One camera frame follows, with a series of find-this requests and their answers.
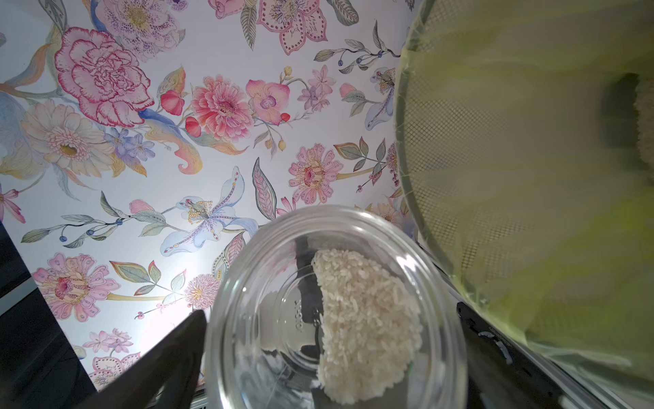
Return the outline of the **jar brown lid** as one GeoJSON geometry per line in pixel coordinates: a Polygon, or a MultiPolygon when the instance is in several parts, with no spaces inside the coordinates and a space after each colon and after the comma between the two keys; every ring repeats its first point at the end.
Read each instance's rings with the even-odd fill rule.
{"type": "Polygon", "coordinates": [[[281,216],[216,260],[212,408],[463,408],[463,330],[431,259],[381,217],[281,216]]]}

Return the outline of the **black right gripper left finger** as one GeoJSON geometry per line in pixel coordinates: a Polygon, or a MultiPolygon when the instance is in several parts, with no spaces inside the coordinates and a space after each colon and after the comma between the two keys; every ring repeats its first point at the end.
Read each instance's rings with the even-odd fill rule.
{"type": "Polygon", "coordinates": [[[204,354],[206,315],[195,311],[80,408],[189,408],[204,354]]]}

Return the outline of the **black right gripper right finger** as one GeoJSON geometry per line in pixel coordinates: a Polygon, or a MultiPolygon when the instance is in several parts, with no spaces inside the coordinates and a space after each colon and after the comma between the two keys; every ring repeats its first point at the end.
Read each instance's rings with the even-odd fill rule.
{"type": "Polygon", "coordinates": [[[541,368],[471,310],[456,304],[468,356],[468,408],[576,408],[541,368]]]}

